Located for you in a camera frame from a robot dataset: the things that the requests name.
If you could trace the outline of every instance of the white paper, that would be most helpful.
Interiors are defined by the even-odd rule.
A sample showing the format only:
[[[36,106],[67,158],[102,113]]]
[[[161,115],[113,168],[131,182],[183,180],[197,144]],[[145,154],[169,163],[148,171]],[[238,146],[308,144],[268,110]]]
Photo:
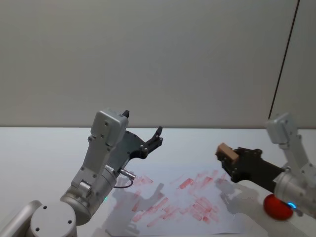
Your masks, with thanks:
[[[241,233],[241,219],[227,211],[216,182],[229,180],[219,162],[208,165],[139,165],[127,189],[114,189],[106,203],[105,228],[113,236]],[[129,181],[119,178],[117,185]]]

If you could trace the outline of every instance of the white wall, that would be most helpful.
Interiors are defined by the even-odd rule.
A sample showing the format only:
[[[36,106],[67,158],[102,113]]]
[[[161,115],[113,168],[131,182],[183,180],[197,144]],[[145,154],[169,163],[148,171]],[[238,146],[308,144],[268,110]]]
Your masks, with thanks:
[[[260,126],[296,0],[1,0],[0,125]]]
[[[290,111],[300,127],[316,127],[316,1],[301,0],[273,115]]]

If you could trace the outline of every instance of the white table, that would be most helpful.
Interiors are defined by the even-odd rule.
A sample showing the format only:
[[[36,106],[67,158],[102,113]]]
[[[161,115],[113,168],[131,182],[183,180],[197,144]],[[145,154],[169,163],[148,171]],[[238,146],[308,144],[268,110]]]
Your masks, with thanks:
[[[129,129],[143,140],[155,129]],[[303,143],[313,164],[316,164],[316,130],[301,130]],[[0,220],[29,201],[42,203],[59,200],[83,162],[88,147],[88,128],[0,128]],[[282,166],[282,150],[270,142],[263,129],[164,129],[163,145],[142,162],[206,163],[216,159],[214,152],[221,142],[233,148],[263,150],[263,158]],[[296,215],[288,222],[269,218],[262,209],[266,190],[241,182],[246,191],[236,199],[238,212],[245,218],[246,233],[236,236],[278,237],[315,236],[316,220]],[[249,202],[247,197],[254,198]],[[106,236],[102,225],[107,217],[104,203],[91,221],[78,227],[79,237]]]

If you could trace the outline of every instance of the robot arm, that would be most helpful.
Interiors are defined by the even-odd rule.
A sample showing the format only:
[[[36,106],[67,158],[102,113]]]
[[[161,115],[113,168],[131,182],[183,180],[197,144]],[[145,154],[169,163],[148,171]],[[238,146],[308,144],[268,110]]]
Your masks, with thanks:
[[[250,180],[274,193],[298,213],[316,218],[316,169],[307,158],[291,114],[269,120],[266,128],[271,141],[279,144],[285,153],[285,168],[262,160],[259,149],[232,150],[226,144],[218,147],[218,160],[233,182]]]
[[[129,111],[99,111],[94,119],[89,147],[71,186],[60,201],[42,205],[32,201],[0,231],[0,237],[76,237],[77,226],[87,223],[115,188],[122,174],[131,182],[135,175],[124,168],[133,158],[145,159],[162,145],[162,127],[144,142],[126,131]]]

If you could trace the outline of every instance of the red ball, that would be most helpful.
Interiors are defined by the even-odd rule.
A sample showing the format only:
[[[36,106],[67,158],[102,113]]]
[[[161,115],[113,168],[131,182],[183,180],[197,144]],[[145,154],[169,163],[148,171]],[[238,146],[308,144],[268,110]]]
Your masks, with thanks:
[[[266,196],[263,208],[270,217],[279,221],[288,220],[293,215],[293,210],[273,194]]]

